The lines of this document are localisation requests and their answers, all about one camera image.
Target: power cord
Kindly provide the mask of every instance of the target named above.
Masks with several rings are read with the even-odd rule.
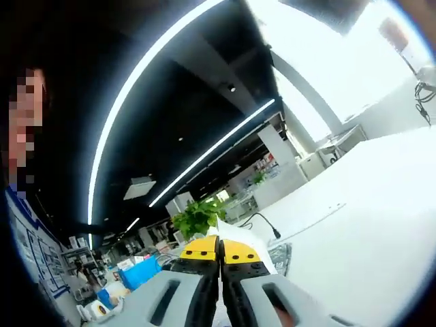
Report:
[[[279,231],[273,225],[271,225],[269,220],[267,220],[267,218],[265,218],[265,216],[263,216],[263,214],[261,214],[261,213],[254,213],[254,214],[252,214],[250,216],[250,218],[248,218],[246,220],[246,222],[244,222],[242,225],[240,225],[238,227],[247,227],[247,226],[249,226],[248,229],[250,230],[253,227],[253,223],[249,223],[249,221],[252,220],[253,217],[256,216],[256,215],[261,216],[268,223],[268,225],[271,226],[271,228],[272,228],[272,230],[274,232],[275,238],[281,238],[281,235],[280,235]]]
[[[420,113],[422,118],[424,118],[425,121],[429,124],[429,126],[431,126],[430,115],[427,112],[427,110],[425,110],[425,108],[422,104],[425,104],[425,103],[431,101],[436,96],[436,92],[430,92],[430,94],[426,95],[425,97],[421,97],[420,93],[425,86],[426,86],[426,84],[424,82],[419,82],[415,86],[415,100],[418,102],[415,105],[415,108]]]

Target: poster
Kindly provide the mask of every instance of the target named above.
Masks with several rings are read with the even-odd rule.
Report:
[[[22,255],[25,260],[35,264],[32,249],[30,248],[29,238],[27,237],[27,228],[20,222],[16,224],[16,241],[22,250]]]
[[[48,272],[47,265],[42,257],[40,246],[38,245],[38,239],[30,230],[27,230],[27,235],[29,237],[29,243],[32,249],[33,257],[35,258],[36,265],[40,271],[41,278],[43,280],[49,279],[50,273]]]
[[[53,249],[52,247],[48,247],[50,249],[50,256],[52,258],[52,266],[49,269],[52,272],[52,276],[54,278],[54,282],[56,283],[57,287],[62,287],[65,285],[65,282],[62,279],[62,274],[65,273],[63,267],[62,267],[62,263],[59,259],[59,256],[56,252],[55,249]]]
[[[50,252],[50,248],[46,243],[44,243],[41,239],[38,240],[38,243],[40,244],[41,254],[44,260],[44,263],[46,265],[46,270],[48,272],[48,277],[46,278],[48,287],[52,291],[56,291],[58,289],[55,279],[53,278],[53,258]]]

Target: potted plant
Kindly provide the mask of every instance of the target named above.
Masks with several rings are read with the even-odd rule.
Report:
[[[256,175],[254,175],[253,183],[256,185],[261,184],[265,180],[265,173],[264,172],[257,172]]]
[[[183,213],[172,218],[174,227],[182,232],[185,240],[189,240],[194,234],[206,235],[209,227],[217,226],[217,220],[224,220],[225,211],[220,201],[205,200],[188,202],[188,206]]]

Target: ceiling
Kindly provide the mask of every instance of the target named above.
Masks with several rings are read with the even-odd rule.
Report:
[[[229,174],[236,164],[248,167],[267,152],[255,132],[283,110],[272,61],[245,2],[224,1],[183,29],[130,91],[104,149],[93,225],[87,225],[91,166],[115,97],[156,39],[201,2],[76,1],[41,26],[31,55],[46,76],[50,105],[35,131],[29,164],[35,182],[27,193],[61,240],[90,232],[98,246],[136,217],[134,229],[165,219],[165,204],[178,191],[190,191],[194,198],[216,191],[237,174]],[[276,102],[149,208],[187,166],[270,99]],[[279,116],[271,123],[283,129]],[[142,176],[150,176],[155,186],[124,201],[131,178]]]

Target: white desk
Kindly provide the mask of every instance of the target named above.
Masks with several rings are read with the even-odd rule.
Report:
[[[355,140],[352,142],[351,146],[355,146],[354,143],[359,143],[368,139],[362,126],[356,125],[353,128],[334,136],[331,140],[321,145],[316,152],[322,153],[323,155],[333,154],[336,160],[342,158],[350,149],[343,149],[341,145],[346,143],[352,137],[355,137]]]
[[[428,127],[361,142],[262,210],[292,243],[289,279],[363,326],[395,320],[436,256],[435,145]],[[262,219],[252,222],[264,242],[274,238]]]

